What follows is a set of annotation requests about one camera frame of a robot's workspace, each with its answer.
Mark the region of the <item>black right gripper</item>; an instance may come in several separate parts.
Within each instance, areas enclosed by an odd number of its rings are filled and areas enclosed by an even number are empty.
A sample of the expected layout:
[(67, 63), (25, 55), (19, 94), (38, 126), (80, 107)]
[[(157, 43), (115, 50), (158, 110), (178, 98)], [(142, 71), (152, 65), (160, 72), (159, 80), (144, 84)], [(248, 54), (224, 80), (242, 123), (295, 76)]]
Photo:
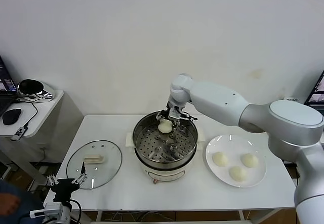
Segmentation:
[(168, 102), (167, 103), (167, 111), (161, 110), (156, 115), (156, 120), (160, 121), (162, 119), (169, 119), (173, 120), (173, 131), (177, 131), (181, 129), (181, 111), (183, 109), (182, 103), (173, 103)]

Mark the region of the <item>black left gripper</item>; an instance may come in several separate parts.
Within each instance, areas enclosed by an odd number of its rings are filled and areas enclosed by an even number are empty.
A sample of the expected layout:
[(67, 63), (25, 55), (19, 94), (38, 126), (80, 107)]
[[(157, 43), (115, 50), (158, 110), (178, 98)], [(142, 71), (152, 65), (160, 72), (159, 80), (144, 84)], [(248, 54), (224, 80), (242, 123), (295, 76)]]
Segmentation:
[(55, 194), (53, 202), (69, 202), (71, 195), (74, 191), (79, 189), (79, 185), (82, 185), (87, 179), (85, 162), (82, 163), (80, 175), (75, 178), (58, 179), (54, 175), (47, 176), (48, 182), (51, 186), (51, 191)]

